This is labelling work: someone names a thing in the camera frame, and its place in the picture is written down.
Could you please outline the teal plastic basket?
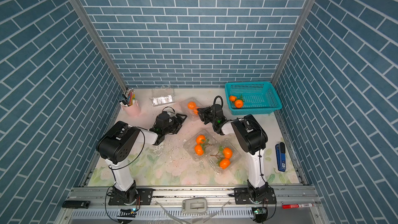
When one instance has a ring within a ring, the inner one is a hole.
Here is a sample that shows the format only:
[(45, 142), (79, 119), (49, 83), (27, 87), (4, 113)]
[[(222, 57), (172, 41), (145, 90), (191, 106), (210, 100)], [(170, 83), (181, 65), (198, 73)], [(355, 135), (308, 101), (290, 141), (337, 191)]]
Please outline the teal plastic basket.
[(231, 82), (225, 84), (226, 97), (237, 97), (243, 101), (243, 106), (238, 108), (233, 102), (227, 100), (232, 115), (261, 115), (271, 114), (282, 109), (281, 100), (269, 82)]

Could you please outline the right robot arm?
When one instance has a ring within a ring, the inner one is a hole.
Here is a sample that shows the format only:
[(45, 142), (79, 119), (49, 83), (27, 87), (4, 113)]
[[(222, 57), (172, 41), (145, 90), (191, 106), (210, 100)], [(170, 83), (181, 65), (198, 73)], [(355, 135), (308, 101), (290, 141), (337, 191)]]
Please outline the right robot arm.
[(228, 120), (223, 113), (223, 101), (217, 104), (216, 96), (213, 105), (198, 108), (198, 115), (204, 124), (211, 123), (219, 135), (235, 134), (241, 149), (246, 153), (248, 165), (247, 192), (253, 203), (276, 203), (274, 189), (267, 182), (264, 172), (264, 153), (268, 136), (253, 115)]

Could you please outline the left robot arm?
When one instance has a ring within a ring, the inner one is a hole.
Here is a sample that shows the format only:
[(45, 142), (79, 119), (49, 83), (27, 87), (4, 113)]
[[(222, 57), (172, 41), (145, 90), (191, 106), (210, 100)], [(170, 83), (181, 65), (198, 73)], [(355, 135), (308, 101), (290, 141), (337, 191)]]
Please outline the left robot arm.
[(160, 145), (166, 135), (174, 135), (179, 132), (187, 115), (176, 113), (167, 107), (157, 115), (151, 129), (134, 127), (126, 122), (116, 122), (98, 141), (96, 150), (110, 169), (114, 184), (111, 196), (120, 205), (140, 204), (140, 193), (136, 188), (136, 181), (130, 174), (129, 166), (135, 162), (128, 162), (128, 156), (136, 143), (143, 146)]

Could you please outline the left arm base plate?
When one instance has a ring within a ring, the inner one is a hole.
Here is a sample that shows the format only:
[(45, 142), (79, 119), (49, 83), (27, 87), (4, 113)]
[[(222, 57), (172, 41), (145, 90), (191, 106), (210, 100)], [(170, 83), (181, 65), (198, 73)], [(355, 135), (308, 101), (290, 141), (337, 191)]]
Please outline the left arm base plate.
[(108, 205), (150, 205), (154, 190), (152, 188), (138, 188), (130, 191), (120, 191), (115, 187), (107, 194)]

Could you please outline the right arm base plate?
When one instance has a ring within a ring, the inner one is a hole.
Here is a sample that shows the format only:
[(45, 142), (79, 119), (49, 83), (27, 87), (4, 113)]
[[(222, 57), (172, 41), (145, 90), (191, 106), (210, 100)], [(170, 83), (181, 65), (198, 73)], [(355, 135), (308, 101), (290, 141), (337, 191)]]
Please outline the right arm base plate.
[(276, 204), (276, 196), (274, 189), (269, 185), (261, 188), (234, 188), (229, 197), (234, 198), (235, 204)]

